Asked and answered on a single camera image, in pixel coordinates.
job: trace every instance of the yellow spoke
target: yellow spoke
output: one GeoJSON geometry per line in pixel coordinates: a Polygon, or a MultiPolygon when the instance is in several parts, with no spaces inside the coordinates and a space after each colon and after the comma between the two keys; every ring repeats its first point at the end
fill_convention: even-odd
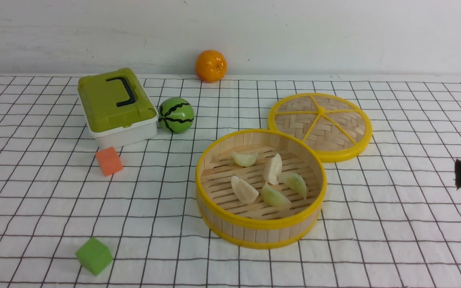
{"type": "Polygon", "coordinates": [[[316,101],[316,99],[314,99],[314,96],[310,96],[310,97],[311,97],[311,100],[314,102],[314,105],[316,105],[316,110],[320,109],[320,106],[318,105],[318,102],[316,101]]]}
{"type": "Polygon", "coordinates": [[[318,111],[287,111],[287,112],[276,112],[275,115],[289,115],[289,114],[317,114],[318,111]]]}
{"type": "Polygon", "coordinates": [[[309,130],[307,130],[307,132],[305,133],[305,135],[303,135],[303,139],[302,139],[302,142],[305,142],[305,139],[307,139],[307,137],[309,136],[309,134],[311,133],[311,131],[313,130],[314,126],[316,125],[316,122],[318,121],[318,119],[321,117],[321,114],[318,114],[318,116],[316,116],[316,119],[314,119],[314,122],[311,124],[311,126],[309,127],[309,130]]]}
{"type": "Polygon", "coordinates": [[[355,110],[326,110],[325,113],[356,112],[355,110]]]}
{"type": "Polygon", "coordinates": [[[346,131],[344,131],[343,128],[341,128],[341,126],[339,124],[337,124],[334,120],[330,119],[330,117],[328,117],[327,115],[323,115],[323,117],[325,117],[326,120],[330,121],[332,124],[334,124],[339,130],[341,130],[341,132],[346,136],[348,137],[348,139],[350,139],[351,142],[353,142],[353,144],[357,144],[357,142],[355,142],[355,140],[353,140],[350,135],[348,135],[348,133],[346,133],[346,131]]]}

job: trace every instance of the woven bamboo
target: woven bamboo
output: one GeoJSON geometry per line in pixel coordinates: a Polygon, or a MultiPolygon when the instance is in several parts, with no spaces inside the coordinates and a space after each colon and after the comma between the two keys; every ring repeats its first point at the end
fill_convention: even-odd
{"type": "Polygon", "coordinates": [[[359,107],[320,93],[297,94],[279,101],[271,109],[269,128],[300,139],[322,162],[356,157],[373,134],[369,118],[359,107]]]}
{"type": "Polygon", "coordinates": [[[271,130],[244,130],[218,139],[201,156],[196,171],[197,203],[206,224],[223,239],[249,248],[275,248],[291,244],[315,224],[326,192],[322,162],[300,140],[271,130]],[[234,163],[231,152],[258,153],[253,166],[234,163]],[[259,195],[251,204],[242,204],[231,186],[237,175],[261,191],[263,170],[278,153],[283,172],[298,173],[307,185],[307,198],[283,184],[272,185],[291,201],[291,208],[279,211],[259,195]]]}

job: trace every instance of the toy orange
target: toy orange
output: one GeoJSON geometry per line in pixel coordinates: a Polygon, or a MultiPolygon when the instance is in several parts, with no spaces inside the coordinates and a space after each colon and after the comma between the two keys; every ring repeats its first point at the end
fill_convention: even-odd
{"type": "Polygon", "coordinates": [[[218,51],[203,51],[195,63],[195,73],[204,82],[212,83],[221,80],[227,73],[227,60],[218,51]]]}

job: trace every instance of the box lid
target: box lid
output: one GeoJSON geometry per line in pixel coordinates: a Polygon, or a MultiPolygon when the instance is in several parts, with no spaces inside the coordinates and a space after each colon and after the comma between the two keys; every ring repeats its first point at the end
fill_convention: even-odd
{"type": "Polygon", "coordinates": [[[129,68],[85,76],[78,93],[92,132],[129,127],[156,117],[156,110],[129,68]]]}

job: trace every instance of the plastic storage box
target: plastic storage box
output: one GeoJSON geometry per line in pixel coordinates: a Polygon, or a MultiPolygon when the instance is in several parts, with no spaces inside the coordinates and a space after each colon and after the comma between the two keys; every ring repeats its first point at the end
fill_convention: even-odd
{"type": "Polygon", "coordinates": [[[77,89],[88,128],[101,150],[156,136],[158,112],[131,69],[85,76],[77,89]]]}

